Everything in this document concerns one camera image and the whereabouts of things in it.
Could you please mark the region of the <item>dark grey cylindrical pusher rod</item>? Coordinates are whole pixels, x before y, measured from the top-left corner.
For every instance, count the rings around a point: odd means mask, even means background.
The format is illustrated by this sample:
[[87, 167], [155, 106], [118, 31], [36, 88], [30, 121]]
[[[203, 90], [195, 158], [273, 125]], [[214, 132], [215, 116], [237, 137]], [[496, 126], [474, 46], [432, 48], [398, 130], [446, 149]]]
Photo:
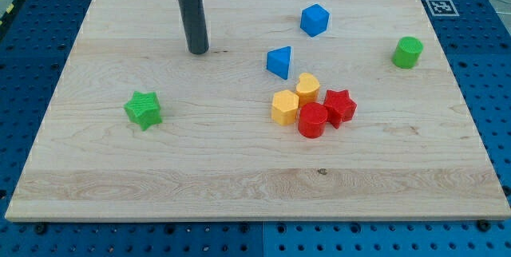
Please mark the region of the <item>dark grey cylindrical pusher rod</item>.
[[203, 0], [178, 0], [190, 53], [199, 55], [209, 48]]

